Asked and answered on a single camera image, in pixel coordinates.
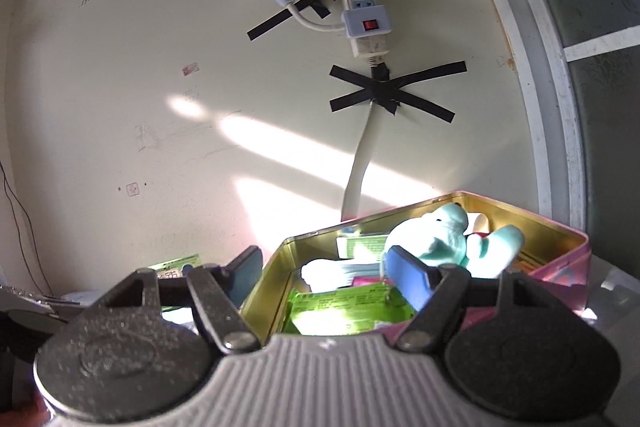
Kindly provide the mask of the green medicine box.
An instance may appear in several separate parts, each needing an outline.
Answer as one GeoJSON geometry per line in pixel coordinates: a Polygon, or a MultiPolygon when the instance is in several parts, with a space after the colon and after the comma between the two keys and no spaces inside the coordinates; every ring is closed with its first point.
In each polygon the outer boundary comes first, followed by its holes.
{"type": "Polygon", "coordinates": [[[194,254],[155,263],[155,265],[149,265],[149,269],[155,271],[159,279],[178,279],[200,265],[202,265],[200,256],[194,254]]]}

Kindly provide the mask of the teal plush elephant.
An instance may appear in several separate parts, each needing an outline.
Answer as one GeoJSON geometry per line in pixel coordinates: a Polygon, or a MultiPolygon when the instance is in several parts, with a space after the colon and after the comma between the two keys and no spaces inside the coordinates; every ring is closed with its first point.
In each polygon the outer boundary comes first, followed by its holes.
{"type": "Polygon", "coordinates": [[[455,202],[402,221],[386,237],[384,274],[392,275],[392,248],[400,247],[428,267],[460,265],[477,279],[498,277],[518,257],[524,234],[514,225],[505,225],[483,236],[470,225],[471,215],[455,202]]]}

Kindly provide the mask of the green packet in tin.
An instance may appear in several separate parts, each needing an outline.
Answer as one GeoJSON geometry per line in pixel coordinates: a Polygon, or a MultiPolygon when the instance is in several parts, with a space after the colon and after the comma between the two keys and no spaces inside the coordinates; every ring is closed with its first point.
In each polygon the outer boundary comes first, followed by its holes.
{"type": "Polygon", "coordinates": [[[375,283],[326,293],[288,295],[281,333],[348,336],[408,321],[416,313],[392,285],[375,283]]]}

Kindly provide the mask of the white striped pack in tin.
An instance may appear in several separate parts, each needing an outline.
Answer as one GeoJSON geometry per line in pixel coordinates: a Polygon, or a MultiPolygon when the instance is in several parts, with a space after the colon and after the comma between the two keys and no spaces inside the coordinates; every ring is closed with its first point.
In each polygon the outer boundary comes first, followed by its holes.
{"type": "Polygon", "coordinates": [[[300,276],[313,293],[326,293],[352,285],[356,277],[381,275],[378,262],[359,262],[356,259],[314,259],[300,268],[300,276]]]}

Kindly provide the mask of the white power strip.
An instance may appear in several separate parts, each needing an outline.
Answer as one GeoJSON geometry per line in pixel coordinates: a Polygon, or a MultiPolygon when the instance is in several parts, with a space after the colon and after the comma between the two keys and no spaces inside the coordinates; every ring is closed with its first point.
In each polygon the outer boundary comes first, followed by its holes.
{"type": "Polygon", "coordinates": [[[342,22],[352,47],[352,54],[371,65],[383,62],[390,50],[387,36],[392,24],[380,0],[342,0],[342,22]]]}

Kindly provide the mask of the white window frame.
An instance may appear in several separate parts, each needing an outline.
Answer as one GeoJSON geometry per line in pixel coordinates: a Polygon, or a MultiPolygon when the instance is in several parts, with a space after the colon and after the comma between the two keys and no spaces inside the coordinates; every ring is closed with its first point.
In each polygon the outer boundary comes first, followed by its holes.
{"type": "Polygon", "coordinates": [[[639,44],[637,26],[563,46],[547,0],[492,0],[510,44],[534,151],[539,212],[587,226],[587,177],[570,63],[639,44]]]}

